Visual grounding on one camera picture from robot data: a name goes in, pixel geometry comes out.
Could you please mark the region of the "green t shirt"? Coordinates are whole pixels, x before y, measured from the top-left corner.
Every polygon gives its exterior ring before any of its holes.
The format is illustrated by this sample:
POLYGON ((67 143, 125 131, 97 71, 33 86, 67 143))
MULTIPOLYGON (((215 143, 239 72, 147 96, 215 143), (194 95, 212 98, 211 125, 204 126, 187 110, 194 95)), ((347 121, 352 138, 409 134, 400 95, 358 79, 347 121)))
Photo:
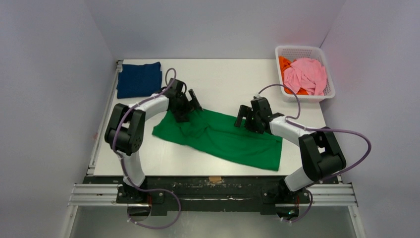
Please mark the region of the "green t shirt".
POLYGON ((167 112, 152 134, 237 164, 270 171, 279 169, 281 137, 235 127, 235 117, 206 109, 189 113, 188 119, 177 122, 174 114, 167 112))

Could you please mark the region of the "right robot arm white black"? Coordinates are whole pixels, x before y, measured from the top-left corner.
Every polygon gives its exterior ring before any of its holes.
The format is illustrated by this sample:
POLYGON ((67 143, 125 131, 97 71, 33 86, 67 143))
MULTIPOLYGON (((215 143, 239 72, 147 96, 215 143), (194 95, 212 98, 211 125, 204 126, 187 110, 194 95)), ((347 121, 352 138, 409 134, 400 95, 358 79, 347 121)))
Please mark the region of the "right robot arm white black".
POLYGON ((302 166, 286 176, 279 185, 279 198, 291 201, 298 191, 344 169, 346 159, 328 127, 309 130, 292 122, 288 116, 273 113, 265 97, 254 98, 251 105, 241 105, 234 123, 251 132, 279 136, 299 147, 302 166))

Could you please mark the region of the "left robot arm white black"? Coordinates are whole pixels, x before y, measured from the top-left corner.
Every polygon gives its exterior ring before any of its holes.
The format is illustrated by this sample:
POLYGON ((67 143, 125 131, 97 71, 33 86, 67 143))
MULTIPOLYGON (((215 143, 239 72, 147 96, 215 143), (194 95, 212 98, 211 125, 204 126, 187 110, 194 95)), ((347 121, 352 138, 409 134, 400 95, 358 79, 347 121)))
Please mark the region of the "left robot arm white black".
POLYGON ((148 196, 148 189, 142 186, 146 176, 139 156, 146 121, 169 111, 176 122, 188 122, 191 112, 203 109, 194 90, 184 92, 184 86, 183 81, 173 78, 157 93, 131 106, 116 104, 111 112, 105 142, 117 155, 123 171, 123 182, 130 186, 128 196, 136 203, 145 201, 148 196))

